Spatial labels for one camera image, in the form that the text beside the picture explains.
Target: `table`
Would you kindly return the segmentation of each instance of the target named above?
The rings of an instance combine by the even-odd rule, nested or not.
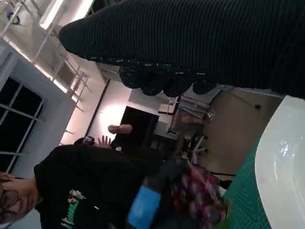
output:
[[[236,174],[224,198],[233,202],[231,229],[269,229],[255,179],[255,154],[258,143]]]

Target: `blue object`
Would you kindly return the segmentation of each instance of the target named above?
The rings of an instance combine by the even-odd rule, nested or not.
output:
[[[136,229],[149,229],[159,208],[160,193],[141,186],[128,215],[128,223]]]
[[[9,21],[10,21],[10,19],[12,18],[13,15],[14,15],[13,12],[8,12],[7,15],[6,15],[6,17],[7,17],[7,18],[9,19]],[[19,18],[19,16],[17,16],[17,17],[15,18],[15,21],[13,21],[12,24],[13,24],[13,25],[21,25],[21,24],[20,24],[20,18]]]

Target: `white wall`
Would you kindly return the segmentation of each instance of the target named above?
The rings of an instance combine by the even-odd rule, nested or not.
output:
[[[89,78],[87,85],[90,91],[85,87],[81,95],[81,100],[78,102],[78,107],[81,108],[82,111],[78,108],[74,110],[67,126],[67,130],[72,132],[72,134],[68,132],[64,133],[61,139],[61,143],[64,145],[73,144],[77,139],[85,136],[105,88],[103,82],[94,78]]]
[[[27,0],[26,2],[29,9],[32,12],[35,12],[36,10],[29,2],[29,0]],[[44,12],[51,0],[35,0],[35,2],[37,3],[41,11]],[[86,10],[89,10],[92,2],[92,0],[65,0],[65,3],[67,5],[65,6],[65,12],[62,14],[62,18],[66,18],[68,15],[70,17],[70,20],[67,21],[66,19],[64,19],[65,23],[63,23],[61,20],[61,26],[75,20],[76,18],[79,18],[80,16],[84,17],[86,15],[86,13],[84,12]],[[9,11],[10,9],[7,8],[2,14],[0,14],[0,31],[4,29],[8,22],[6,14]],[[6,37],[11,42],[13,42],[31,60],[35,57],[38,49],[40,48],[40,45],[42,44],[45,38],[45,33],[43,32],[43,29],[37,23],[40,18],[37,14],[34,14],[34,16],[35,21],[33,21],[32,17],[26,10],[21,11],[19,17],[22,26],[12,25],[6,34]],[[44,70],[46,70],[49,74],[55,73],[55,70],[61,62],[61,58],[59,57],[58,52],[56,51],[56,46],[57,45],[54,44],[51,39],[48,39],[41,51],[41,54],[37,59],[37,64],[41,66]],[[66,53],[63,47],[61,47],[61,53]],[[75,68],[77,68],[81,63],[81,70],[83,70],[83,72],[85,72],[90,77],[94,77],[95,79],[104,82],[104,79],[101,73],[99,72],[95,62],[90,62],[85,59],[81,59],[72,54],[68,54],[67,58],[73,63]]]
[[[95,138],[106,135],[114,139],[115,135],[109,133],[107,127],[109,125],[119,125],[126,106],[130,106],[154,115],[159,115],[159,122],[155,133],[170,137],[166,134],[166,127],[171,117],[165,114],[158,114],[161,103],[163,101],[155,96],[146,96],[141,90],[132,90],[125,87],[121,82],[110,81],[89,135]]]

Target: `black t-shirt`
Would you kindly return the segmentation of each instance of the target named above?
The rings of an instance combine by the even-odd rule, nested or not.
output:
[[[112,149],[55,148],[34,169],[42,229],[124,228],[145,176],[138,164]]]

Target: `plaid fabric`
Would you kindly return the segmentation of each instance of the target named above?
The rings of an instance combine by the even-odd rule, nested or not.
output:
[[[205,168],[188,163],[188,169],[171,186],[175,210],[200,221],[203,229],[217,225],[227,213],[218,183]]]

